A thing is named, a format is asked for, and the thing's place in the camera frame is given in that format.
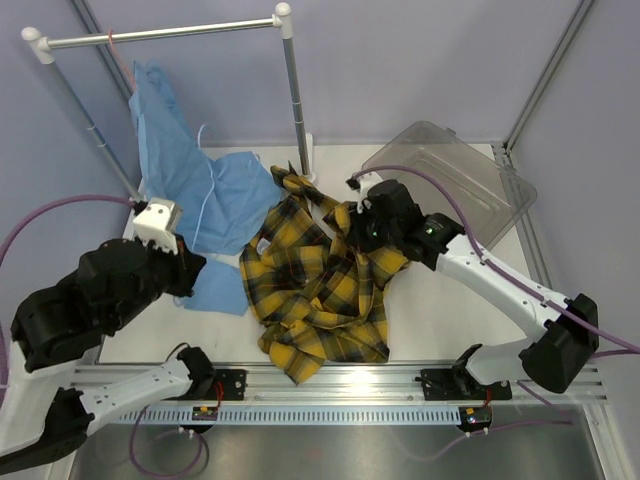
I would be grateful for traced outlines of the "yellow plaid shirt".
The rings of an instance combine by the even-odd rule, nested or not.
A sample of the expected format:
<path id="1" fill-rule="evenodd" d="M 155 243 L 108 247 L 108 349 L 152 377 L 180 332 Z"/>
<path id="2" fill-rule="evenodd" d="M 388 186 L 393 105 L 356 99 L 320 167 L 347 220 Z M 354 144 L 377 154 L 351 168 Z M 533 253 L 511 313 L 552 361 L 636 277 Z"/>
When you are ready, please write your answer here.
<path id="1" fill-rule="evenodd" d="M 359 252 L 346 239 L 350 203 L 293 167 L 270 173 L 285 196 L 239 260 L 249 308 L 264 329 L 259 348 L 296 385 L 328 362 L 387 362 L 384 297 L 409 260 L 393 248 Z"/>

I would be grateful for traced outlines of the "light blue wire hanger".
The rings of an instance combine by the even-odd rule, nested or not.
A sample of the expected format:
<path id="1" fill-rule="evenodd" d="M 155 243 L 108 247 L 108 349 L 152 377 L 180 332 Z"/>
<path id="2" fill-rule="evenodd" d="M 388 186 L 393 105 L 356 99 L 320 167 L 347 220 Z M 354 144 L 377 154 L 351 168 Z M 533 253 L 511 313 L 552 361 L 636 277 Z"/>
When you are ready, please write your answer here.
<path id="1" fill-rule="evenodd" d="M 204 158 L 208 182 L 198 209 L 192 246 L 199 251 L 236 255 L 259 232 L 280 194 L 258 156 L 251 151 Z"/>

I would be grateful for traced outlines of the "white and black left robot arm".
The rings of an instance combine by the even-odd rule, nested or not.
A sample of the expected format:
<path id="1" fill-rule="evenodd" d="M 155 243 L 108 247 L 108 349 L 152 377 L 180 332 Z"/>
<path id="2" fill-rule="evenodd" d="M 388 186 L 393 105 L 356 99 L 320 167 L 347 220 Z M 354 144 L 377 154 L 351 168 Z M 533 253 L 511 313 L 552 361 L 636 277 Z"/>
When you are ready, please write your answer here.
<path id="1" fill-rule="evenodd" d="M 1 471 L 56 462 L 120 416 L 167 399 L 208 396 L 215 370 L 186 347 L 119 383 L 72 387 L 79 360 L 162 295 L 192 294 L 204 257 L 180 242 L 174 253 L 113 239 L 87 252 L 56 285 L 29 295 L 11 325 L 9 384 L 1 406 Z"/>

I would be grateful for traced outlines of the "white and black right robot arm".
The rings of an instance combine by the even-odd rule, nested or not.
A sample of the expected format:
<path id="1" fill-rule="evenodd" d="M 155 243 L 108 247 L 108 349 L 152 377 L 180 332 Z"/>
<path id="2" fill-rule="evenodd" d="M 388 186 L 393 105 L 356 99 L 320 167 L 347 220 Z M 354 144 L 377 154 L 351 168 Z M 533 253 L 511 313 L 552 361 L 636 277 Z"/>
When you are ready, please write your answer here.
<path id="1" fill-rule="evenodd" d="M 396 180 L 350 179 L 359 198 L 349 209 L 349 244 L 362 253 L 389 247 L 465 285 L 500 310 L 525 337 L 500 345 L 474 344 L 452 366 L 452 383 L 474 397 L 500 381 L 531 379 L 565 392 L 599 347 L 596 303 L 550 290 L 475 243 L 466 227 L 441 213 L 425 215 Z"/>

